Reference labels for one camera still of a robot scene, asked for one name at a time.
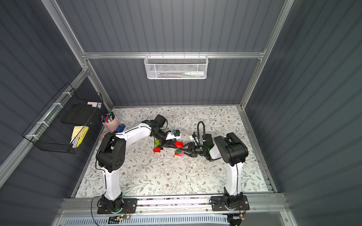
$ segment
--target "pink pen holder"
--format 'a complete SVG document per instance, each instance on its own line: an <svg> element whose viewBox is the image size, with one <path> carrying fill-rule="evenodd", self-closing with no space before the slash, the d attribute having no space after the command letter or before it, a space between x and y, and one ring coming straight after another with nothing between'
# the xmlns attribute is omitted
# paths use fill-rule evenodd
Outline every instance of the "pink pen holder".
<svg viewBox="0 0 362 226"><path fill-rule="evenodd" d="M102 123L110 132L113 132L117 129L117 127L120 125L117 117L114 117L114 119L108 123Z"/></svg>

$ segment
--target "blue object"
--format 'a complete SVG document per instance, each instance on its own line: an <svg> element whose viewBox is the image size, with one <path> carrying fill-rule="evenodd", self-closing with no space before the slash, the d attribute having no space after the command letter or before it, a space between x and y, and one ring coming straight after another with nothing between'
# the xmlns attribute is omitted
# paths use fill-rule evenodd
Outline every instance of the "blue object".
<svg viewBox="0 0 362 226"><path fill-rule="evenodd" d="M118 126L117 129L116 129L117 133L123 132L123 130L125 129L125 127L126 127L126 126L125 126L124 124L121 124L120 126Z"/></svg>

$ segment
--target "black notebook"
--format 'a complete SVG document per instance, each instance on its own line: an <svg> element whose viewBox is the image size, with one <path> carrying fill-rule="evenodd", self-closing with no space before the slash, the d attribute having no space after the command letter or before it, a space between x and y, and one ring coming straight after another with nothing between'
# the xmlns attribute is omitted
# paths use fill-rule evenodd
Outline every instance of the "black notebook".
<svg viewBox="0 0 362 226"><path fill-rule="evenodd" d="M62 119L62 123L85 125L94 110L95 108L91 105L73 105Z"/></svg>

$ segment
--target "yellow sticky note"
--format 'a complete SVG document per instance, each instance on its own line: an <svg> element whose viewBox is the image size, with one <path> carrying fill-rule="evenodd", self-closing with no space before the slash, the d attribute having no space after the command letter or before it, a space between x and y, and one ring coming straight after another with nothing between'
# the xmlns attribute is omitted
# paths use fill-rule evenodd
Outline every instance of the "yellow sticky note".
<svg viewBox="0 0 362 226"><path fill-rule="evenodd" d="M70 143L73 142L73 147L77 148L82 143L85 134L88 132L89 127L88 126L74 126L73 133L72 133L72 139L70 140Z"/></svg>
<svg viewBox="0 0 362 226"><path fill-rule="evenodd" d="M73 133L72 133L72 139L74 139L78 133L83 129L84 125L80 126L74 126Z"/></svg>

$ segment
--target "floral tablecloth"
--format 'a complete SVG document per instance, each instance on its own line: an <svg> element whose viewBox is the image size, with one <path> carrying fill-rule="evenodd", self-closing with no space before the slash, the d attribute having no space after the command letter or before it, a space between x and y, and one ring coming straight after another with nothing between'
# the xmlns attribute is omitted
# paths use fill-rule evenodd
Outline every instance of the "floral tablecloth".
<svg viewBox="0 0 362 226"><path fill-rule="evenodd" d="M169 130L180 130L180 141L184 143L189 142L189 136L197 131L199 121L205 123L206 133L212 137L234 132L249 150L243 166L243 192L268 191L236 106L115 108L113 112L126 125L126 130L160 114L168 120ZM100 142L76 197L93 197L104 193L102 171L95 169L95 154L99 145ZM179 157L174 155L175 149L170 148L153 153L153 145L153 137L147 137L136 141L126 150L119 178L124 196L223 193L227 172L222 159L209 162L202 156Z"/></svg>

